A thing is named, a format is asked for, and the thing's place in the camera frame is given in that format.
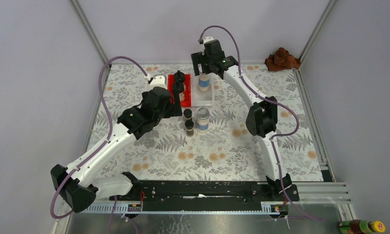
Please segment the black-cap jar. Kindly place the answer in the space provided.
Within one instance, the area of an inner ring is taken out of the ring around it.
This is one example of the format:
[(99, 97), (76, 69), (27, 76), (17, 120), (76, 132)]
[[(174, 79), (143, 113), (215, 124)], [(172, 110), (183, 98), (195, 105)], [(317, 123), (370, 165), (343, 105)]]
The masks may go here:
[(172, 84), (172, 93), (173, 91), (179, 91), (180, 94), (180, 101), (184, 101), (185, 100), (185, 84), (184, 83), (179, 83), (179, 82), (174, 82)]
[(173, 74), (174, 82), (184, 83), (186, 79), (186, 75), (178, 70), (176, 73)]

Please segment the blue-label shaker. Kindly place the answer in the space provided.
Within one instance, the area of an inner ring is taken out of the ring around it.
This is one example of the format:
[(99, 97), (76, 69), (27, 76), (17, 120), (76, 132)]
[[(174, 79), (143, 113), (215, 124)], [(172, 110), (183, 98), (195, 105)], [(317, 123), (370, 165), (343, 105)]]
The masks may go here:
[(209, 128), (210, 113), (207, 108), (200, 108), (196, 114), (196, 126), (197, 130), (201, 134), (205, 134)]
[(198, 90), (200, 92), (207, 92), (210, 88), (210, 76), (209, 74), (200, 73), (198, 78)]

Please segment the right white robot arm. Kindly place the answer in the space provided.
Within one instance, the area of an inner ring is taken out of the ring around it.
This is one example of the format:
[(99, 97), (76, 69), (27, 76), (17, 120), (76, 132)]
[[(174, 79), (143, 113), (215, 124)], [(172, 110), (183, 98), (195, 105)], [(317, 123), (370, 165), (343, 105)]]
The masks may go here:
[(194, 74), (218, 75), (242, 98), (249, 108), (245, 121), (247, 130), (257, 140), (264, 160), (268, 196), (275, 201), (291, 201), (291, 177), (283, 172), (278, 154), (276, 129), (278, 106), (274, 97), (266, 97), (244, 74), (233, 56), (226, 56), (221, 44), (213, 37), (200, 39), (203, 50), (191, 54)]

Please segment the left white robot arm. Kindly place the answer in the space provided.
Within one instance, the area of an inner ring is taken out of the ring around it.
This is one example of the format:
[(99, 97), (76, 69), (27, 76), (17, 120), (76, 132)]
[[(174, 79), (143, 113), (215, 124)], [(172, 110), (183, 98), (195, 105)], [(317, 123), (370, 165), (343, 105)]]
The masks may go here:
[(72, 209), (79, 213), (87, 209), (96, 199), (122, 195), (127, 200), (139, 196), (138, 185), (127, 176), (97, 179), (101, 169), (124, 147), (134, 143), (144, 134), (153, 130), (164, 118), (182, 115), (179, 94), (182, 87), (169, 90), (154, 87), (142, 93), (142, 101), (123, 111), (113, 124), (107, 137), (102, 138), (78, 159), (51, 169), (56, 193)]

